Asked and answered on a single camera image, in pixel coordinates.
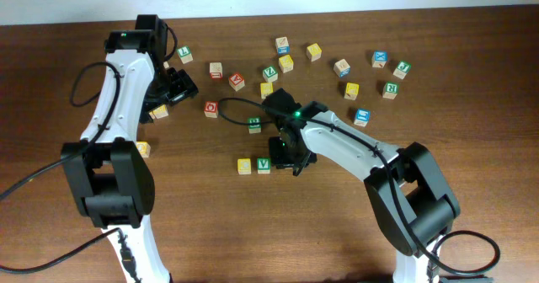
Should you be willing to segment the green V wooden block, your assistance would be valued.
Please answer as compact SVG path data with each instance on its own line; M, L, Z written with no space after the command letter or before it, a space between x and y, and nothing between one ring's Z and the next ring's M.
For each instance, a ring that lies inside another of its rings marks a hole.
M257 172L258 174L269 174L271 170L271 161L269 158L257 159Z

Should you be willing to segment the green R wooden block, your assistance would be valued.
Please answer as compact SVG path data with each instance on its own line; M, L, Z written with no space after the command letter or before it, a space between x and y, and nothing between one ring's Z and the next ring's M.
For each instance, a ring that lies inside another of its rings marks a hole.
M250 134L260 133L261 130L262 130L262 125L261 125L260 117L248 118L248 131Z

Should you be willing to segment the yellow C wooden block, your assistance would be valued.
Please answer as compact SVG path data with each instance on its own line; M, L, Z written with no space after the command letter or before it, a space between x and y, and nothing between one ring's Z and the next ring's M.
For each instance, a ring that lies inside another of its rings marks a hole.
M251 159L250 158L239 158L237 161L237 171L240 175L251 174Z

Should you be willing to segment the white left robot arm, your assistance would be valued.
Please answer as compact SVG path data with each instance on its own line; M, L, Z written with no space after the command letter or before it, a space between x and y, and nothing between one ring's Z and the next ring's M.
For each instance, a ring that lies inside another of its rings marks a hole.
M165 67L173 31L157 15L140 14L133 30L105 41L106 73L99 100L79 141L61 150L76 207L102 230L129 282L170 282L152 232L152 174L136 147L138 126L152 111L193 98L184 70Z

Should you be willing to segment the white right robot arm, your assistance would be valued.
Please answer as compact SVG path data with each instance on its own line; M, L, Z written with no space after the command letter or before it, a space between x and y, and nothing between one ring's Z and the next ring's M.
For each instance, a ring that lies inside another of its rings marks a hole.
M377 225L397 251L393 281L441 280L440 246L461 209L426 147L377 141L324 104L302 106L284 89L267 96L262 108L280 133L269 141L278 169L299 175L323 156L363 182Z

